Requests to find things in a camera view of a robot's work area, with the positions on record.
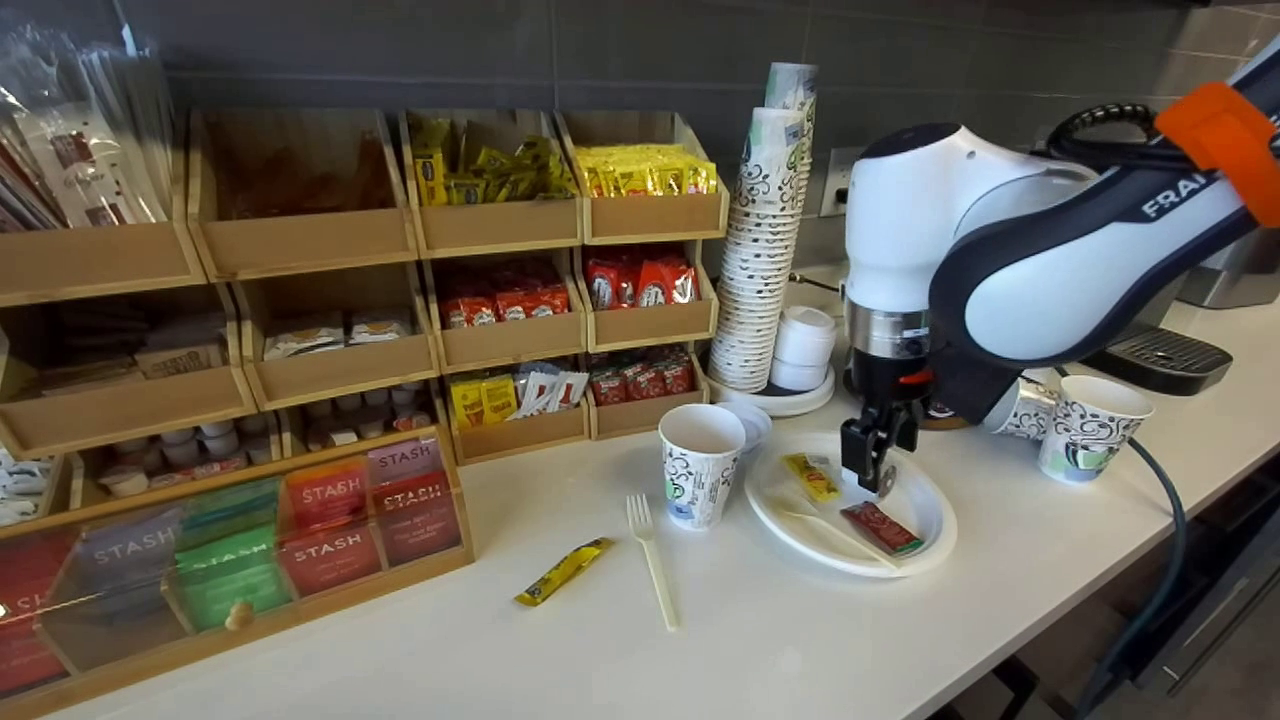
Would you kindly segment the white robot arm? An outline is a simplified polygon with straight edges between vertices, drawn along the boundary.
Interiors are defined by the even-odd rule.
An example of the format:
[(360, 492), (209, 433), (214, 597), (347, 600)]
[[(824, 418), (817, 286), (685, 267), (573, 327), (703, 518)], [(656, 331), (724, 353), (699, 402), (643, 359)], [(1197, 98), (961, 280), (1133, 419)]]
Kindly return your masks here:
[(924, 402), (980, 423), (1028, 368), (1083, 359), (1203, 257), (1276, 220), (1280, 39), (1070, 160), (914, 126), (852, 160), (845, 297), (861, 412), (839, 466), (862, 489)]

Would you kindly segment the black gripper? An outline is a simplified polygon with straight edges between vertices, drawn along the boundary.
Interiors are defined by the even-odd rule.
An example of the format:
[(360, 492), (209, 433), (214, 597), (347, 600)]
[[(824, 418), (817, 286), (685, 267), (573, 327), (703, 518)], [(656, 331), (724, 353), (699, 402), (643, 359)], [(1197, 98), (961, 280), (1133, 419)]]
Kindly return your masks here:
[(914, 449), (918, 418), (931, 392), (931, 368), (924, 359), (882, 359), (854, 353), (852, 382), (861, 395), (861, 419), (839, 423), (839, 472), (845, 484), (886, 495), (896, 484), (890, 451)]

